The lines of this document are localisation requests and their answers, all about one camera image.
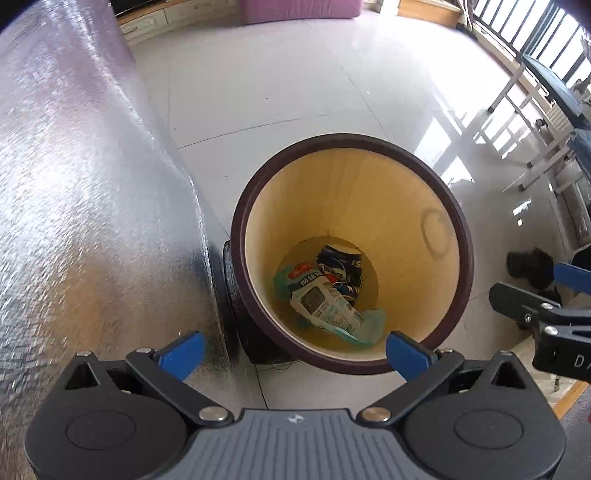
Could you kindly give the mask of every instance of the trash can rim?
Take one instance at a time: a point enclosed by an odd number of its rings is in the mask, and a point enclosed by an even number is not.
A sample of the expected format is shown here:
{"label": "trash can rim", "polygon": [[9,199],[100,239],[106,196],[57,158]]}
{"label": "trash can rim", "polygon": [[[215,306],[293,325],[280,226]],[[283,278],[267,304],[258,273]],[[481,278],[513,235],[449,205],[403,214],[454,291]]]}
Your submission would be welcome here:
{"label": "trash can rim", "polygon": [[457,200],[439,176],[416,156],[408,151],[379,138],[359,134],[328,134],[311,137],[297,142],[271,157],[250,179],[242,192],[232,219],[230,230],[230,252],[236,282],[248,312],[262,331],[286,351],[316,367],[343,373],[373,375],[389,372],[392,368],[385,357],[374,361],[354,361],[330,358],[292,338],[275,325],[258,299],[248,275],[245,255],[245,235],[252,207],[264,186],[285,166],[305,155],[332,148],[354,148],[383,155],[409,168],[417,174],[437,195],[452,222],[459,247],[459,278],[456,292],[437,327],[421,342],[435,349],[447,338],[468,303],[474,277],[474,251],[466,219]]}

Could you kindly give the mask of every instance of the pink cushion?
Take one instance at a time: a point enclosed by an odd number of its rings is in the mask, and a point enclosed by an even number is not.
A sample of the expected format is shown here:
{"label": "pink cushion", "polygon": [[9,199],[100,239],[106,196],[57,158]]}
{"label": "pink cushion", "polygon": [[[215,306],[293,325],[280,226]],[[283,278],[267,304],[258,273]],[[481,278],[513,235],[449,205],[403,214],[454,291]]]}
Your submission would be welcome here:
{"label": "pink cushion", "polygon": [[245,23],[296,18],[353,18],[363,0],[240,0]]}

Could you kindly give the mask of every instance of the food wrapper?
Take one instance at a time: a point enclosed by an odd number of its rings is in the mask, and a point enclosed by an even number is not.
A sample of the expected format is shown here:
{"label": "food wrapper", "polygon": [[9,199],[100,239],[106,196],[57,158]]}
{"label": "food wrapper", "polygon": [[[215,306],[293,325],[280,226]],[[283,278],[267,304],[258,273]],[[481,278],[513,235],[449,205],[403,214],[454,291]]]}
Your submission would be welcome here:
{"label": "food wrapper", "polygon": [[349,343],[374,345],[382,337],[386,314],[382,309],[359,313],[310,263],[279,270],[274,278],[277,296],[313,325]]}

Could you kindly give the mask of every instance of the white tile floor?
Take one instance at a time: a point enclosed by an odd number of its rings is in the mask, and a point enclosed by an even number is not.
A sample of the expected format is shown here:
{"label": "white tile floor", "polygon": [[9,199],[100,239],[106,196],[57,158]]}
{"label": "white tile floor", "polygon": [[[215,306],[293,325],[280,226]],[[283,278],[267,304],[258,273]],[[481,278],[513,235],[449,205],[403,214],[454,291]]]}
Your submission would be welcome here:
{"label": "white tile floor", "polygon": [[[491,310],[488,289],[508,280],[509,250],[540,247],[557,255],[558,236],[544,182],[504,192],[534,149],[528,137],[503,158],[509,133],[495,139],[495,132],[508,102],[492,119],[484,110],[508,75],[472,40],[364,12],[354,20],[195,25],[132,50],[154,108],[227,231],[242,189],[282,148],[331,132],[385,138],[444,179],[470,226],[475,280],[445,345],[487,358],[521,339]],[[523,97],[517,89],[512,95]],[[397,373],[349,377],[302,362],[260,370],[272,408],[348,406],[355,413],[402,382]]]}

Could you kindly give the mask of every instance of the trash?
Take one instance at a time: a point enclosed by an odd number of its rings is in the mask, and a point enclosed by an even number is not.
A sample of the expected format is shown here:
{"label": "trash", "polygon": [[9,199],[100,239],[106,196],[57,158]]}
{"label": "trash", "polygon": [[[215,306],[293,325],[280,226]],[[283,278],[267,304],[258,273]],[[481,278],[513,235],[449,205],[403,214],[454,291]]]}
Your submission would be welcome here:
{"label": "trash", "polygon": [[281,300],[289,300],[300,316],[354,345],[374,345],[382,337],[386,313],[382,309],[360,314],[311,263],[279,270],[274,278]]}
{"label": "trash", "polygon": [[325,245],[316,257],[322,273],[351,305],[362,287],[361,252],[344,245]]}

